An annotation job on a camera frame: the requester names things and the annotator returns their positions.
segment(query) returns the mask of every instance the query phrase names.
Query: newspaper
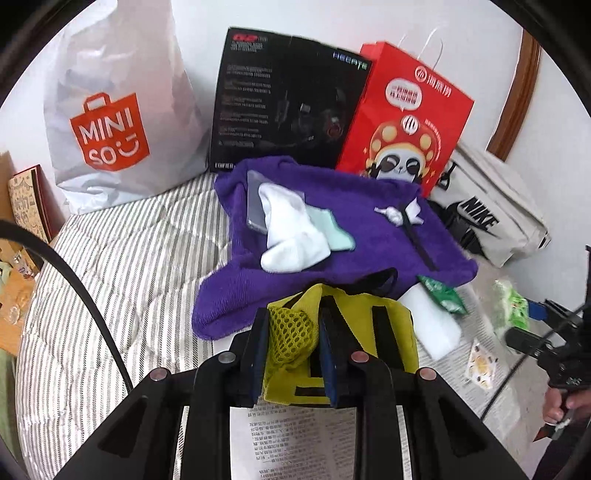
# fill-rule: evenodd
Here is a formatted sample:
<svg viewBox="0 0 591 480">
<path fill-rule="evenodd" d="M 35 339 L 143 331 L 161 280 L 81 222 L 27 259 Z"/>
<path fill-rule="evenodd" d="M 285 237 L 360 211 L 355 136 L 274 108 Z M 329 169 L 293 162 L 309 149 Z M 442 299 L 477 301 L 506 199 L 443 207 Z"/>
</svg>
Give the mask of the newspaper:
<svg viewBox="0 0 591 480">
<path fill-rule="evenodd" d="M 421 367 L 434 368 L 468 406 L 480 415 L 517 356 L 502 346 L 492 330 L 471 285 L 458 289 L 469 314 L 459 320 L 460 345 L 434 362 L 418 346 Z M 499 357 L 494 388 L 486 391 L 465 377 L 474 338 Z M 519 392 L 519 378 L 511 381 L 499 396 L 485 421 L 493 434 L 519 461 L 537 429 L 540 414 L 529 412 L 524 399 L 543 397 L 544 376 L 532 362 L 522 367 L 525 388 Z M 269 404 L 262 400 L 252 410 L 233 408 L 230 413 L 230 454 L 232 478 L 241 480 L 350 480 L 355 460 L 354 409 L 299 408 Z M 402 407 L 398 407 L 404 478 L 412 478 L 408 439 Z"/>
</svg>

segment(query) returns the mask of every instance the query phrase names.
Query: black product box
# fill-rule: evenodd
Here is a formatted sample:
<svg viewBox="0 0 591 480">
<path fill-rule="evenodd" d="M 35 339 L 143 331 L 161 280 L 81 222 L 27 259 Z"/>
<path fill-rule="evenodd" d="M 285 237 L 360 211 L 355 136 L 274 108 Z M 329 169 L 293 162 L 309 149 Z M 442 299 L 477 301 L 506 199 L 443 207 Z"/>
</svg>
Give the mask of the black product box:
<svg viewBox="0 0 591 480">
<path fill-rule="evenodd" d="M 267 155 L 334 168 L 370 66 L 359 54 L 306 38 L 228 29 L 210 169 Z"/>
</svg>

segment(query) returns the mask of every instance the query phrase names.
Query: white foam block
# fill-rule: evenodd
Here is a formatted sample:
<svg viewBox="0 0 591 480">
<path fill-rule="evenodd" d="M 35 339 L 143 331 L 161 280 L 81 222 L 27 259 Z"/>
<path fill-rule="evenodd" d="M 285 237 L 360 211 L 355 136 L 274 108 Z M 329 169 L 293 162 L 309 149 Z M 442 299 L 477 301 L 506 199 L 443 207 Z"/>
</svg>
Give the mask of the white foam block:
<svg viewBox="0 0 591 480">
<path fill-rule="evenodd" d="M 398 301 L 410 310 L 414 334 L 433 360 L 443 358 L 460 344 L 462 329 L 422 284 L 411 287 Z"/>
</svg>

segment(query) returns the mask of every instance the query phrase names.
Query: white plastic bag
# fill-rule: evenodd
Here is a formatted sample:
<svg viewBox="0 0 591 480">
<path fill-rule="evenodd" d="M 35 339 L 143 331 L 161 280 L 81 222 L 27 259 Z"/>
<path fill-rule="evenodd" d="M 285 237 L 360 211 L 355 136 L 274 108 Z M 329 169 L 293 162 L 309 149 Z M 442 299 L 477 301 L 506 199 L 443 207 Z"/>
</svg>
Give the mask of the white plastic bag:
<svg viewBox="0 0 591 480">
<path fill-rule="evenodd" d="M 118 0 L 67 27 L 44 101 L 56 184 L 72 213 L 162 193 L 206 169 L 204 128 L 170 0 Z"/>
</svg>

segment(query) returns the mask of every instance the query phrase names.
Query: yellow mesh pocket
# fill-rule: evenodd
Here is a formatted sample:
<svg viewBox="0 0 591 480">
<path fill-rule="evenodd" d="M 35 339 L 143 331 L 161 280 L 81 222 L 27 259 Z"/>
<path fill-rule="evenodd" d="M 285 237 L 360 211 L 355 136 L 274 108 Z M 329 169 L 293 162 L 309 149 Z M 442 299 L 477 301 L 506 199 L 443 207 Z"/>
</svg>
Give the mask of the yellow mesh pocket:
<svg viewBox="0 0 591 480">
<path fill-rule="evenodd" d="M 306 360 L 318 341 L 317 329 L 305 312 L 270 307 L 271 360 L 276 367 Z"/>
</svg>

